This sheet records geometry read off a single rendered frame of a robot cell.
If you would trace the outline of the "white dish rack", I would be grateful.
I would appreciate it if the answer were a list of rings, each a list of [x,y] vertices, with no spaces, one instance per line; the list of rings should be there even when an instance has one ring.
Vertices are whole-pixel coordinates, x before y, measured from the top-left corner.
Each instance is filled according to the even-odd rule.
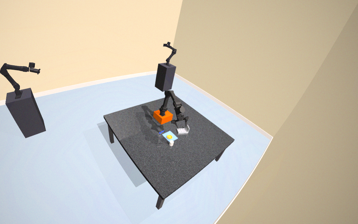
[[[178,134],[179,133],[188,133],[190,130],[189,126],[187,125],[187,128],[179,128],[177,129]]]

